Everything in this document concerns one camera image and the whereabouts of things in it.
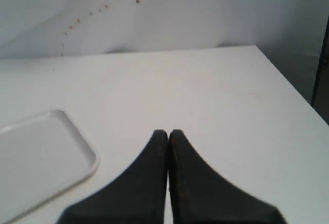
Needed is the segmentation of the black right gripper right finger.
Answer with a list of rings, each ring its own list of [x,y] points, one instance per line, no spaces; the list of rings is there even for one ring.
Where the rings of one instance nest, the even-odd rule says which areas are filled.
[[[169,190],[174,223],[285,223],[276,207],[212,169],[178,129],[169,136]]]

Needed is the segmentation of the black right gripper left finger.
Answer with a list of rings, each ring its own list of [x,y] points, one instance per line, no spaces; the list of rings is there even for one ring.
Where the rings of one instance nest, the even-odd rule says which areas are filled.
[[[155,130],[135,161],[98,192],[67,207],[58,223],[163,223],[168,135]]]

